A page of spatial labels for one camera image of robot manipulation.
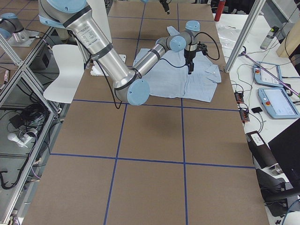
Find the red bottle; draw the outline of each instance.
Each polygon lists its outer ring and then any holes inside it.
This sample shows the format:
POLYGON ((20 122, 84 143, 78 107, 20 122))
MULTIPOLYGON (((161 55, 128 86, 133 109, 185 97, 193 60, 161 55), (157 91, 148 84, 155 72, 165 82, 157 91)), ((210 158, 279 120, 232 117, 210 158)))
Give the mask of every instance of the red bottle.
POLYGON ((226 2, 225 0, 220 0, 219 4, 217 6, 217 13, 215 16, 215 21, 217 21, 217 22, 220 20, 221 14, 222 14, 224 6, 225 6, 225 2, 226 2))

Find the grid line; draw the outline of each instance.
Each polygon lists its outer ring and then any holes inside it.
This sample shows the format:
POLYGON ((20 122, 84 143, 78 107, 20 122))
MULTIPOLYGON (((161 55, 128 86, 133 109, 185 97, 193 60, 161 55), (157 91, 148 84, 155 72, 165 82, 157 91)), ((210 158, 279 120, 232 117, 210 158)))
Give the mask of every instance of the grid line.
MULTIPOLYGON (((122 19, 141 19, 140 17, 126 17, 126 16, 115 16, 111 15, 108 16, 108 18, 122 18, 122 19)), ((179 21, 190 21, 190 20, 185 20, 185 19, 164 19, 164 18, 147 18, 147 17, 142 17, 143 19, 148 19, 148 20, 179 20, 179 21)), ((197 21, 202 21, 202 22, 215 22, 213 20, 197 20, 197 21)))
POLYGON ((6 4, 2 9, 6 8, 6 6, 8 6, 13 0, 11 0, 8 4, 6 4))
MULTIPOLYGON (((94 102, 94 103, 106 103, 106 104, 114 104, 114 102, 110 101, 96 101, 96 100, 85 100, 85 99, 73 99, 76 102, 94 102)), ((156 106, 156 107, 171 107, 171 108, 181 108, 178 105, 151 105, 151 104, 143 104, 142 106, 156 106)), ((230 111, 230 112, 238 112, 238 109, 221 109, 221 108, 204 108, 204 107, 192 107, 192 106, 182 106, 184 109, 201 109, 201 110, 215 110, 215 111, 230 111)))
POLYGON ((114 181, 114 176, 115 176, 116 168, 117 168, 118 155, 119 155, 119 150, 120 150, 120 145, 121 145, 121 140, 122 140, 122 134, 123 134, 123 128, 124 128, 124 123, 125 123, 125 118, 126 118, 126 111, 127 111, 127 105, 125 105, 125 109, 124 109, 123 121, 122 121, 122 126, 121 126, 121 131, 120 131, 120 137, 119 137, 119 143, 118 143, 116 158, 115 158, 114 166, 113 166, 112 181, 111 181, 111 185, 110 185, 110 188, 109 188, 109 194, 108 194, 108 199, 107 199, 107 205, 106 205, 106 211, 105 211, 105 217, 104 217, 103 225, 106 225, 106 222, 107 222, 109 203, 110 203, 112 192, 113 192, 113 181, 114 181))
MULTIPOLYGON (((112 37, 112 39, 124 39, 124 40, 142 40, 142 41, 157 41, 157 39, 147 39, 147 38, 132 38, 132 37, 112 37)), ((214 44, 212 41, 202 41, 201 43, 210 43, 214 44)))
POLYGON ((184 138, 184 118, 183 118, 183 102, 181 98, 181 129, 182 129, 182 153, 183 153, 183 178, 184 178, 184 201, 186 213, 186 225, 188 225, 188 191, 187 191, 187 169, 186 169, 186 152, 184 138))
MULTIPOLYGON (((166 161, 166 160, 155 160, 155 159, 143 159, 143 158, 126 158, 126 157, 110 157, 110 156, 92 156, 92 155, 78 155, 78 154, 67 154, 67 153, 51 153, 52 156, 66 156, 66 157, 81 157, 81 158, 101 158, 101 159, 113 159, 113 160, 125 160, 125 161, 139 161, 139 162, 150 162, 150 163, 166 163, 166 164, 179 164, 183 165, 183 162, 178 161, 166 161)), ((224 164, 211 164, 211 163, 193 163, 185 162, 186 165, 201 165, 211 167, 229 167, 239 169, 255 169, 254 166, 248 165, 224 165, 224 164)))

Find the white table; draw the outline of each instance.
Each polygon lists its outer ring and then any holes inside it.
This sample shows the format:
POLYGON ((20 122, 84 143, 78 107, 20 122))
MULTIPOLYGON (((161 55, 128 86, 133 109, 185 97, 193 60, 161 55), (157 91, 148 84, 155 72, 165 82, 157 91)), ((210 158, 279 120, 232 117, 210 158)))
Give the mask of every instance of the white table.
MULTIPOLYGON (((234 39, 238 37, 239 31, 243 28, 243 25, 247 19, 247 15, 230 15, 230 14, 223 14, 221 15, 221 19, 219 22, 216 22, 216 27, 217 29, 220 27, 227 28, 228 33, 227 37, 230 39, 234 39)), ((262 41, 264 40, 265 36, 269 32, 270 27, 268 23, 266 22, 265 18, 260 15, 258 16, 249 36, 247 37, 247 40, 244 44, 244 46, 247 49, 248 53, 251 52, 258 52, 258 53, 253 53, 249 54, 251 58, 253 58, 256 61, 264 61, 264 62, 270 62, 274 64, 285 64, 290 62, 288 58, 280 58, 276 54, 276 50, 279 47, 279 43, 277 40, 273 40, 272 43, 270 44, 269 48, 272 46, 276 46, 272 49, 270 49, 270 52, 268 51, 263 52, 264 50, 260 49, 260 45, 262 41)), ((221 32, 220 29, 218 30, 219 36, 224 35, 224 32, 221 32)), ((223 53, 225 56, 225 59, 228 59, 228 57, 231 54, 231 49, 230 45, 223 45, 223 53)), ((249 64, 252 65, 253 63, 248 60, 246 57, 238 57, 233 68, 230 71, 230 79, 234 82, 232 83, 237 83, 241 85, 244 90, 249 90, 251 87, 240 80, 238 80, 238 73, 237 69, 239 66, 242 64, 249 64)), ((292 63, 288 63, 286 65, 281 65, 280 66, 282 76, 286 77, 296 77, 299 76, 292 65, 292 63)), ((251 66, 246 66, 243 65, 239 68, 239 74, 240 74, 240 79, 247 82, 247 83, 252 83, 253 80, 253 68, 251 66)), ((295 89, 296 91, 300 91, 300 79, 284 79, 284 82, 289 83, 292 85, 292 88, 295 89)), ((236 85, 233 85, 233 90, 241 90, 240 87, 235 87, 236 85)), ((257 95, 257 89, 263 86, 255 84, 255 82, 252 83, 252 91, 246 91, 244 92, 244 101, 248 105, 249 109, 254 108, 254 107, 261 107, 263 109, 263 112, 261 112, 262 118, 265 121, 264 122, 264 127, 260 135, 264 139, 266 143, 268 143, 270 140, 272 140, 275 136, 277 136, 280 132, 282 132, 284 129, 286 129, 289 125, 291 125, 293 122, 296 120, 274 120, 271 119, 271 117, 265 112, 263 106, 260 103, 260 100, 257 95)), ((299 100, 294 94, 291 97, 292 101, 297 101, 299 100)), ((255 116, 261 120, 259 115, 256 113, 255 116)), ((260 128, 260 124, 255 119, 252 115, 250 115, 250 122, 247 122, 245 124, 244 130, 245 133, 251 132, 258 130, 260 128)), ((287 178, 284 175, 279 175, 276 176, 276 178, 283 177, 285 180, 287 178)), ((269 211, 269 209, 266 207, 266 211, 268 214, 269 222, 270 225, 273 225, 277 220, 282 220, 280 217, 273 217, 269 211)), ((293 212, 290 213, 285 221, 285 225, 298 225, 300 221, 300 212, 293 212)))

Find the black monitor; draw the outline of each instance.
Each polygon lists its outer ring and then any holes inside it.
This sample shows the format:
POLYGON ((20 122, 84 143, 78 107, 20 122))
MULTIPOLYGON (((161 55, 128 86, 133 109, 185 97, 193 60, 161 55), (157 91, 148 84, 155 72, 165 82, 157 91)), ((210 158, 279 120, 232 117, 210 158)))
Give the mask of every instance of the black monitor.
POLYGON ((269 147, 291 185, 300 187, 300 119, 271 140, 269 147))

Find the cardboard table surface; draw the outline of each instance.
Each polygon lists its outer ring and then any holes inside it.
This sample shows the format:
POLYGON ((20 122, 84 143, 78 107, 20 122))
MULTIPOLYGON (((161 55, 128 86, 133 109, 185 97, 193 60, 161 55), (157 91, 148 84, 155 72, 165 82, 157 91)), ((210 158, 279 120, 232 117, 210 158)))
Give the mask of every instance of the cardboard table surface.
MULTIPOLYGON (((168 36, 166 26, 182 30, 188 20, 219 42, 209 6, 171 3, 170 12, 114 1, 112 43, 128 66, 168 36)), ((267 225, 229 75, 222 79, 211 103, 150 97, 117 110, 104 78, 87 71, 23 224, 267 225)))

